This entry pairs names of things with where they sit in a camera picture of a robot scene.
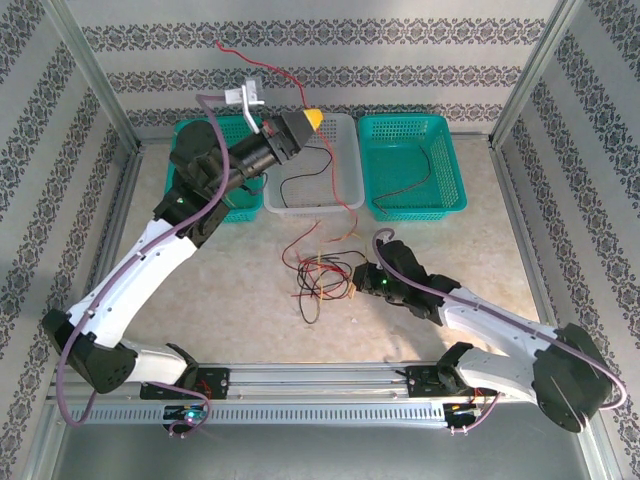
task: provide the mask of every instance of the beige floor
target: beige floor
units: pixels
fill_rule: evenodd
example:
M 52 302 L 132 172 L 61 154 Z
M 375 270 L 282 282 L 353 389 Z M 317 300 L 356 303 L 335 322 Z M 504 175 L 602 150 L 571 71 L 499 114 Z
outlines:
M 455 147 L 467 209 L 440 222 L 391 226 L 427 271 L 453 277 L 485 299 L 536 319 L 486 142 L 457 139 Z M 166 145 L 147 149 L 121 255 L 162 196 L 168 151 Z M 358 232 L 368 242 L 380 225 L 366 207 L 358 213 Z M 300 244 L 301 253 L 316 253 L 321 240 L 346 232 L 349 221 L 346 212 L 326 217 L 317 234 Z M 282 265 L 280 254 L 313 222 L 262 210 L 254 223 L 221 226 L 143 306 L 126 337 L 177 343 L 198 361 L 224 363 L 437 360 L 456 341 L 474 340 L 359 294 L 324 302 L 318 323 L 306 325 L 290 296 L 296 291 L 295 274 Z M 362 249 L 362 243 L 349 239 L 343 247 Z

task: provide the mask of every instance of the black end effector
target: black end effector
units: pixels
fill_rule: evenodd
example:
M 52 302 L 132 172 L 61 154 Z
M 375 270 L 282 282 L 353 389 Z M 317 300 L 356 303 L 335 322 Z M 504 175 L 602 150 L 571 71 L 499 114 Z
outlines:
M 424 267 L 418 263 L 409 247 L 400 240 L 383 243 L 377 241 L 382 258 L 396 271 L 416 283 L 449 293 L 460 284 L 444 275 L 428 275 Z M 438 307 L 442 306 L 441 297 L 410 287 L 378 265 L 366 262 L 356 267 L 353 275 L 356 290 L 370 295 L 384 297 L 391 305 L 407 307 L 418 318 L 429 319 L 442 326 Z
M 225 193 L 260 176 L 276 163 L 295 157 L 314 134 L 304 111 L 287 112 L 264 121 L 260 133 L 251 134 L 229 148 L 230 172 Z M 175 166 L 171 189 L 155 208 L 156 219 L 178 225 L 200 211 L 222 182 L 222 152 L 208 121 L 183 127 L 170 155 Z M 220 202 L 211 212 L 179 232 L 200 248 L 222 223 L 229 208 Z
M 556 330 L 556 334 L 564 344 L 606 367 L 598 347 L 583 328 L 569 324 Z M 533 388 L 540 410 L 565 430 L 582 431 L 611 395 L 611 382 L 606 375 L 554 345 L 538 350 L 536 357 Z

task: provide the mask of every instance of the white bracket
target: white bracket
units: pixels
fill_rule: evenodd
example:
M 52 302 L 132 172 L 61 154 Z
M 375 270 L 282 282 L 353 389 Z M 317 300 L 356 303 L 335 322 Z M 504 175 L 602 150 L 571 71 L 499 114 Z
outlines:
M 258 86 L 255 80 L 247 79 L 240 88 L 224 91 L 224 99 L 227 105 L 242 104 L 242 116 L 253 133 L 260 133 L 260 129 L 249 112 L 253 105 L 264 105 L 264 100 L 258 98 Z

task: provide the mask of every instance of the gray floor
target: gray floor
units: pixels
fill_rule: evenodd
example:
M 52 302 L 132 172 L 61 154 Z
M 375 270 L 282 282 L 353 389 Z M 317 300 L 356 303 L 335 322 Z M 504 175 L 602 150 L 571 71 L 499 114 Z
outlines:
M 499 405 L 467 437 L 418 428 L 208 426 L 186 440 L 160 426 L 67 429 L 55 479 L 589 478 L 577 436 L 533 405 Z

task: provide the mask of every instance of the metal bracket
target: metal bracket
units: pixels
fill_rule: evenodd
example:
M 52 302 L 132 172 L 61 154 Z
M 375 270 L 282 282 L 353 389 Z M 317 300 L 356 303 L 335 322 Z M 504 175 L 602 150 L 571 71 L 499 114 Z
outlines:
M 397 373 L 407 379 L 409 398 L 473 396 L 473 388 L 459 377 L 446 376 L 436 365 L 412 365 Z
M 190 388 L 198 393 L 202 393 L 210 400 L 226 400 L 229 391 L 228 368 L 198 368 L 195 385 Z M 191 395 L 177 393 L 173 390 L 156 387 L 143 383 L 140 387 L 140 398 L 142 400 L 194 400 Z

